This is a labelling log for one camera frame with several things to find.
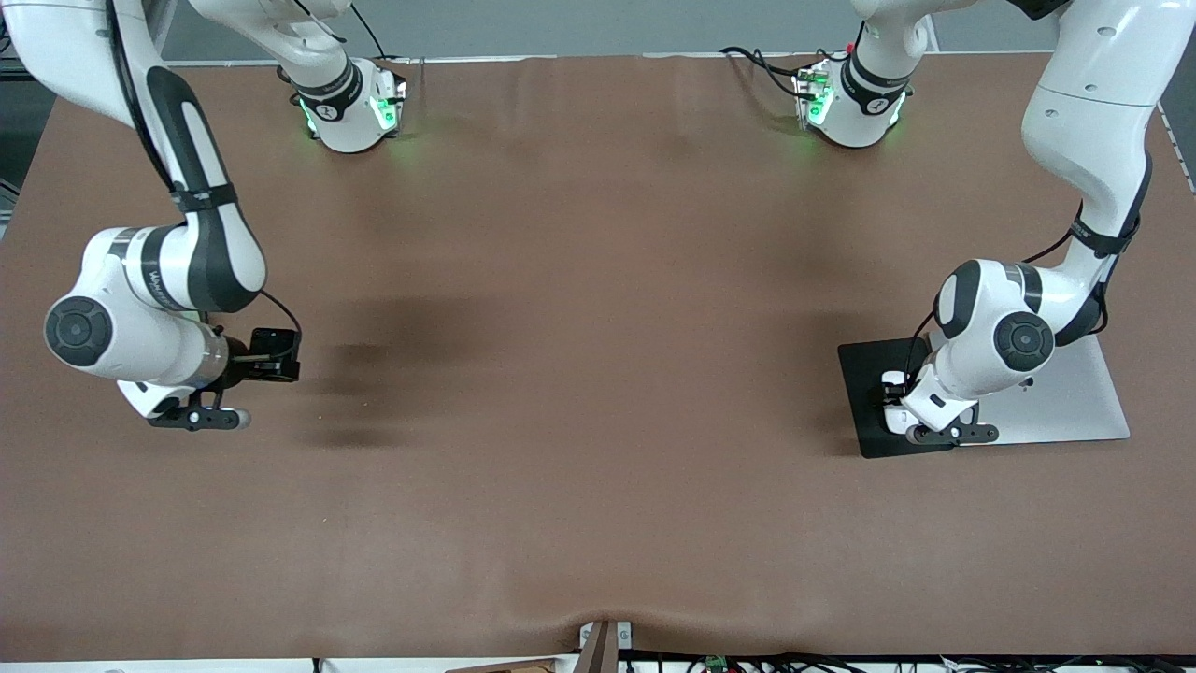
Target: black strap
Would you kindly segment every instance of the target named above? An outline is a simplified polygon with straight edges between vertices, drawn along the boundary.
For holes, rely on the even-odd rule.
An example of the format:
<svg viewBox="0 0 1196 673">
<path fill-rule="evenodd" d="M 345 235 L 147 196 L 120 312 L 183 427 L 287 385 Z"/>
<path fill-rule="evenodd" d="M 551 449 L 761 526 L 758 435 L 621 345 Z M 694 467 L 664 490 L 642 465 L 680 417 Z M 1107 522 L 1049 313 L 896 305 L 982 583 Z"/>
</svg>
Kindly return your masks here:
<svg viewBox="0 0 1196 673">
<path fill-rule="evenodd" d="M 361 97 L 365 87 L 365 78 L 353 61 L 344 66 L 342 72 L 331 84 L 324 86 L 299 86 L 292 82 L 299 97 L 306 105 L 307 111 L 324 121 L 341 121 L 344 118 L 344 110 Z"/>
<path fill-rule="evenodd" d="M 855 67 L 855 72 L 860 73 L 860 79 L 862 79 L 864 81 L 867 81 L 872 86 L 879 86 L 880 88 L 892 88 L 895 86 L 905 86 L 907 84 L 909 84 L 909 78 L 913 77 L 913 74 L 914 74 L 914 73 L 910 73 L 910 74 L 908 74 L 905 77 L 896 77 L 896 78 L 880 77 L 879 74 L 877 74 L 877 73 L 869 71 L 868 68 L 864 67 L 864 65 L 860 62 L 859 48 L 852 50 L 850 63 L 852 63 L 852 66 Z"/>
<path fill-rule="evenodd" d="M 905 88 L 902 84 L 909 82 L 908 77 L 903 78 L 904 82 L 898 84 L 898 86 L 902 86 L 901 88 L 881 93 L 861 85 L 860 81 L 855 79 L 854 71 L 855 68 L 852 67 L 852 63 L 843 65 L 841 78 L 843 82 L 843 92 L 847 93 L 848 98 L 855 100 L 860 105 L 861 112 L 868 116 L 885 114 L 889 108 L 891 108 L 898 99 L 901 99 L 902 94 L 905 93 Z"/>
<path fill-rule="evenodd" d="M 179 212 L 183 213 L 214 210 L 226 203 L 237 202 L 237 189 L 233 188 L 231 182 L 210 189 L 200 189 L 197 191 L 178 189 L 181 185 L 177 182 L 175 183 L 175 186 L 176 189 L 170 192 L 170 197 L 175 201 L 175 206 L 178 207 Z"/>
<path fill-rule="evenodd" d="M 161 245 L 166 240 L 166 235 L 179 226 L 185 225 L 176 224 L 175 226 L 151 228 L 141 246 L 141 280 L 145 281 L 146 288 L 150 289 L 150 294 L 158 301 L 158 305 L 172 311 L 185 311 L 187 306 L 179 304 L 170 289 L 166 289 L 166 281 L 161 276 Z"/>
<path fill-rule="evenodd" d="M 1097 233 L 1092 228 L 1084 224 L 1080 215 L 1076 214 L 1075 219 L 1072 220 L 1072 234 L 1076 240 L 1082 243 L 1086 247 L 1097 253 L 1097 258 L 1107 257 L 1109 255 L 1119 255 L 1125 251 L 1129 246 L 1129 241 L 1137 233 L 1139 225 L 1142 224 L 1142 215 L 1134 218 L 1134 224 L 1129 230 L 1121 235 L 1105 235 L 1104 233 Z"/>
</svg>

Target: brown table surface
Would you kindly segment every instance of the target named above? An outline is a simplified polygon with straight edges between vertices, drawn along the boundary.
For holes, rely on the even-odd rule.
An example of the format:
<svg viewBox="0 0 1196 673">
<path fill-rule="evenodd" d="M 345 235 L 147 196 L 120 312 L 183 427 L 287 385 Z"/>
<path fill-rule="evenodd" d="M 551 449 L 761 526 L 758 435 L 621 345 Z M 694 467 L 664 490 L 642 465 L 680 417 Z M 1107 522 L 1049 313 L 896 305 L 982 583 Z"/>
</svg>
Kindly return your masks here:
<svg viewBox="0 0 1196 673">
<path fill-rule="evenodd" d="M 60 103 L 0 245 L 0 656 L 572 648 L 1196 650 L 1196 214 L 1161 124 L 1102 335 L 1127 442 L 867 461 L 836 361 L 1076 194 L 1025 153 L 1042 55 L 935 56 L 883 145 L 739 60 L 408 68 L 405 135 L 310 141 L 271 68 L 187 71 L 301 317 L 239 434 L 152 430 L 54 361 L 87 238 L 176 213 Z M 285 325 L 264 300 L 234 334 Z"/>
</svg>

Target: black joint cap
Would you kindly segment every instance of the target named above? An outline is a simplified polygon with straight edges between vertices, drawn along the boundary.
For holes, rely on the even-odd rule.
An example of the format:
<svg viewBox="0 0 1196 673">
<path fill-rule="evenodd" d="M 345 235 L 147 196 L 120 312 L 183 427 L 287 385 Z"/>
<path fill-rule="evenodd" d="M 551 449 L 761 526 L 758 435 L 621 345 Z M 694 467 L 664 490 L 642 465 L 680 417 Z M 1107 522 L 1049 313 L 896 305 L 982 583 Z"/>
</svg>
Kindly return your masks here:
<svg viewBox="0 0 1196 673">
<path fill-rule="evenodd" d="M 1032 372 L 1045 363 L 1055 350 L 1055 335 L 1043 318 L 1018 311 L 996 323 L 993 344 L 1009 369 Z"/>
<path fill-rule="evenodd" d="M 111 341 L 111 316 L 87 296 L 67 296 L 45 316 L 45 344 L 69 366 L 96 365 Z"/>
</svg>

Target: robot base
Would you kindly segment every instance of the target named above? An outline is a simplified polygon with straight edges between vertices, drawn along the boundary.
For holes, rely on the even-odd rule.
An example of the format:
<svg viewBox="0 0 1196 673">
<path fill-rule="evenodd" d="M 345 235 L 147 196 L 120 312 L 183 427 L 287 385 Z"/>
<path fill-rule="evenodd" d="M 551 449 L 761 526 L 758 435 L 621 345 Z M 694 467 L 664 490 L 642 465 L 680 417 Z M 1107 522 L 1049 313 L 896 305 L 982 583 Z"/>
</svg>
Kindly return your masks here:
<svg viewBox="0 0 1196 673">
<path fill-rule="evenodd" d="M 318 106 L 312 111 L 300 103 L 311 136 L 342 154 L 364 152 L 384 137 L 398 135 L 403 103 L 407 100 L 407 81 L 403 78 L 365 59 L 352 61 L 361 72 L 362 92 L 344 110 L 343 118 L 327 121 L 319 116 Z"/>
<path fill-rule="evenodd" d="M 840 53 L 836 57 L 846 57 Z M 797 99 L 798 122 L 803 130 L 817 130 L 824 137 L 843 147 L 859 148 L 875 145 L 901 117 L 901 108 L 908 93 L 877 115 L 865 115 L 860 104 L 840 90 L 840 72 L 844 61 L 824 59 L 808 68 L 801 77 L 792 78 L 793 88 L 813 96 L 813 100 Z"/>
<path fill-rule="evenodd" d="M 938 344 L 942 335 L 930 335 Z M 840 367 L 847 385 L 852 417 L 864 458 L 886 458 L 945 452 L 952 445 L 915 445 L 885 427 L 880 377 L 905 367 L 910 339 L 844 344 L 838 348 Z M 913 362 L 929 355 L 917 339 Z M 975 422 L 995 426 L 994 445 L 1037 445 L 1124 440 L 1129 427 L 1113 390 L 1109 368 L 1096 336 L 1057 349 L 1045 368 L 1029 385 L 994 393 L 981 400 Z M 962 446 L 972 446 L 964 442 Z"/>
</svg>

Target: black cable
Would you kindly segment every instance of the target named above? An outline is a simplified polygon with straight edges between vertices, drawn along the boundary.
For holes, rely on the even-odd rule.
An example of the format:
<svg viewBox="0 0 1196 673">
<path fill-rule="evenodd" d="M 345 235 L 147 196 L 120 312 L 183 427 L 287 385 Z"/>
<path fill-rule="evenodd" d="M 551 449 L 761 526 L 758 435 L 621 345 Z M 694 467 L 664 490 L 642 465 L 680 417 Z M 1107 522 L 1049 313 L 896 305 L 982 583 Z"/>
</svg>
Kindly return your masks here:
<svg viewBox="0 0 1196 673">
<path fill-rule="evenodd" d="M 161 161 L 161 155 L 158 154 L 158 149 L 153 145 L 153 139 L 150 136 L 150 127 L 146 124 L 146 117 L 141 112 L 141 103 L 138 102 L 136 88 L 133 84 L 133 73 L 129 72 L 129 57 L 124 53 L 124 39 L 121 37 L 121 23 L 116 17 L 116 4 L 114 0 L 105 0 L 104 16 L 108 18 L 112 60 L 116 62 L 116 79 L 121 82 L 121 93 L 124 96 L 124 104 L 129 108 L 129 116 L 133 117 L 133 128 L 138 131 L 138 139 L 141 140 L 141 148 L 150 155 L 150 163 L 153 164 L 154 172 L 161 178 L 161 183 L 166 185 L 166 190 L 173 191 L 175 184 L 170 179 L 166 165 Z"/>
<path fill-rule="evenodd" d="M 797 71 L 791 71 L 791 69 L 781 68 L 781 67 L 777 67 L 777 66 L 774 66 L 774 65 L 769 63 L 764 59 L 764 54 L 762 54 L 759 49 L 756 49 L 755 51 L 748 51 L 743 47 L 726 47 L 724 49 L 720 49 L 719 53 L 720 54 L 728 54 L 728 55 L 730 54 L 743 54 L 743 55 L 745 55 L 748 57 L 749 61 L 752 62 L 752 65 L 755 65 L 755 66 L 757 66 L 759 68 L 763 68 L 764 72 L 768 73 L 768 77 L 773 80 L 773 84 L 775 84 L 776 87 L 780 88 L 781 91 L 785 91 L 789 96 L 793 96 L 794 98 L 800 98 L 803 100 L 813 100 L 814 99 L 814 97 L 812 94 L 810 94 L 810 93 L 799 93 L 799 92 L 789 88 L 788 86 L 785 85 L 785 82 L 782 82 L 780 79 L 777 79 L 776 78 L 777 74 L 782 74 L 782 75 L 786 75 L 786 77 L 792 77 L 792 75 L 794 75 L 797 73 Z"/>
<path fill-rule="evenodd" d="M 788 77 L 793 77 L 793 75 L 798 74 L 798 71 L 795 71 L 795 69 L 791 71 L 791 69 L 782 68 L 780 66 L 774 66 L 773 63 L 769 63 L 764 59 L 764 54 L 759 49 L 756 49 L 755 51 L 749 51 L 749 50 L 744 49 L 743 47 L 725 47 L 725 48 L 720 49 L 719 53 L 720 54 L 739 54 L 740 56 L 748 59 L 749 61 L 756 63 L 757 66 L 759 66 L 762 68 L 770 69 L 770 71 L 775 72 L 776 74 L 783 74 L 783 75 L 788 75 Z"/>
<path fill-rule="evenodd" d="M 208 313 L 208 311 L 200 311 L 200 322 L 202 322 L 203 324 L 212 324 L 209 322 L 210 317 L 212 316 Z M 212 331 L 214 331 L 219 336 L 220 334 L 224 334 L 224 325 L 212 324 Z M 220 405 L 224 403 L 224 392 L 225 392 L 225 388 L 222 386 L 220 387 L 220 390 L 216 391 L 216 397 L 212 402 L 212 409 L 214 409 L 214 410 L 219 410 L 220 409 Z"/>
<path fill-rule="evenodd" d="M 843 668 L 849 673 L 865 673 L 862 668 L 856 668 L 850 663 L 843 661 L 842 659 L 837 659 L 834 656 L 825 656 L 822 654 L 804 654 L 804 653 L 785 653 L 785 656 L 793 657 L 795 661 L 807 663 L 808 666 L 812 666 L 824 672 L 829 671 L 828 667 L 835 667 L 835 668 Z"/>
<path fill-rule="evenodd" d="M 1134 661 L 1133 659 L 1125 659 L 1123 656 L 1100 656 L 1097 659 L 1098 666 L 1105 666 L 1107 663 L 1115 663 L 1117 666 L 1124 666 L 1125 668 L 1133 668 L 1136 673 L 1149 673 L 1151 667 Z"/>
<path fill-rule="evenodd" d="M 279 306 L 279 308 L 282 312 L 287 313 L 287 317 L 291 318 L 292 324 L 295 325 L 295 342 L 294 342 L 294 344 L 291 344 L 289 349 L 282 351 L 281 354 L 277 354 L 277 355 L 273 356 L 270 360 L 285 359 L 285 357 L 289 356 L 291 354 L 293 354 L 293 353 L 295 353 L 295 351 L 299 350 L 299 343 L 303 342 L 303 326 L 299 325 L 299 318 L 295 317 L 295 313 L 291 312 L 291 308 L 288 308 L 286 304 L 283 304 L 282 301 L 277 300 L 274 296 L 274 294 L 270 294 L 269 292 L 267 292 L 264 287 L 262 288 L 262 295 L 266 296 L 267 299 L 269 299 L 270 301 L 274 301 L 274 305 Z"/>
<path fill-rule="evenodd" d="M 814 54 L 826 59 L 828 61 L 835 61 L 836 63 L 842 63 L 852 57 L 850 54 L 846 56 L 835 56 L 834 54 L 829 54 L 825 49 L 814 49 Z"/>
<path fill-rule="evenodd" d="M 373 29 L 370 27 L 370 24 L 366 22 L 366 18 L 361 16 L 361 11 L 358 10 L 356 5 L 349 5 L 349 8 L 353 10 L 353 13 L 358 16 L 358 20 L 361 22 L 361 25 L 366 29 L 366 32 L 370 33 L 370 39 L 374 41 L 374 47 L 378 48 L 378 57 L 386 59 L 388 57 L 386 50 L 382 48 L 382 42 L 378 42 L 378 36 L 373 33 Z"/>
<path fill-rule="evenodd" d="M 291 81 L 291 75 L 287 74 L 287 71 L 282 69 L 282 66 L 274 68 L 274 74 L 279 75 L 279 79 L 282 81 L 294 86 L 294 82 Z M 288 98 L 287 102 L 292 105 L 299 106 L 299 91 L 291 93 L 291 98 Z"/>
<path fill-rule="evenodd" d="M 1105 292 L 1109 288 L 1109 281 L 1100 283 L 1100 288 L 1097 289 L 1097 305 L 1100 307 L 1100 324 L 1094 326 L 1088 334 L 1100 334 L 1109 326 L 1109 301 L 1105 300 Z"/>
<path fill-rule="evenodd" d="M 1035 252 L 1033 255 L 1030 255 L 1029 257 L 1021 259 L 1021 263 L 1031 263 L 1031 262 L 1036 262 L 1036 261 L 1045 257 L 1046 255 L 1049 255 L 1049 253 L 1054 252 L 1055 250 L 1057 250 L 1063 243 L 1067 243 L 1068 238 L 1070 238 L 1070 237 L 1072 237 L 1072 230 L 1068 228 L 1067 233 L 1064 233 L 1058 240 L 1055 240 L 1050 245 L 1043 247 L 1041 251 Z M 1107 323 L 1107 314 L 1109 313 L 1107 313 L 1107 308 L 1105 308 L 1105 306 L 1104 306 L 1104 295 L 1102 294 L 1100 296 L 1098 296 L 1097 300 L 1100 301 L 1100 304 L 1102 304 L 1100 312 L 1102 312 L 1102 316 L 1105 318 L 1105 323 Z M 905 369 L 904 369 L 904 372 L 905 372 L 905 381 L 909 381 L 910 379 L 913 379 L 917 374 L 916 372 L 910 372 L 910 367 L 913 366 L 913 361 L 914 361 L 914 347 L 917 344 L 917 336 L 922 332 L 923 329 L 926 329 L 926 325 L 930 323 L 930 318 L 933 318 L 933 317 L 934 317 L 934 311 L 933 310 L 930 312 L 926 313 L 926 317 L 922 318 L 921 324 L 917 325 L 917 329 L 914 330 L 914 336 L 911 336 L 911 338 L 910 338 L 909 351 L 905 354 Z M 1104 328 L 1105 328 L 1105 324 L 1102 324 L 1100 329 L 1104 329 Z M 1090 334 L 1096 334 L 1096 332 L 1097 331 L 1090 331 Z"/>
<path fill-rule="evenodd" d="M 859 49 L 860 41 L 864 39 L 864 26 L 865 26 L 865 24 L 867 24 L 867 22 L 862 22 L 862 20 L 860 22 L 860 31 L 855 33 L 855 42 L 852 43 L 852 48 L 853 49 Z"/>
<path fill-rule="evenodd" d="M 309 10 L 307 6 L 303 4 L 303 0 L 294 0 L 294 4 L 298 5 L 299 8 L 303 10 L 303 13 L 307 14 L 307 17 L 311 20 L 316 22 L 316 25 L 318 25 L 321 30 L 323 30 L 324 32 L 327 32 L 329 37 L 331 37 L 332 39 L 340 42 L 341 44 L 344 44 L 346 42 L 348 42 L 348 39 L 341 37 L 340 35 L 336 35 L 335 32 L 332 32 L 332 29 L 328 27 L 328 24 L 325 24 L 324 22 L 317 19 L 311 13 L 311 10 Z"/>
<path fill-rule="evenodd" d="M 832 668 L 829 668 L 829 667 L 826 667 L 826 666 L 824 666 L 822 663 L 811 663 L 808 661 L 801 661 L 799 663 L 801 663 L 801 668 L 797 668 L 798 673 L 801 673 L 803 671 L 807 671 L 810 668 L 816 668 L 818 671 L 822 671 L 822 673 L 838 673 L 837 671 L 835 671 Z"/>
<path fill-rule="evenodd" d="M 1027 661 L 1019 656 L 1009 657 L 1009 661 L 989 661 L 974 656 L 964 656 L 957 659 L 956 663 L 962 666 L 958 668 L 958 673 L 1056 673 L 1060 668 L 1074 666 L 1084 659 L 1084 656 L 1073 656 L 1057 663 L 1041 665 L 1033 659 Z"/>
</svg>

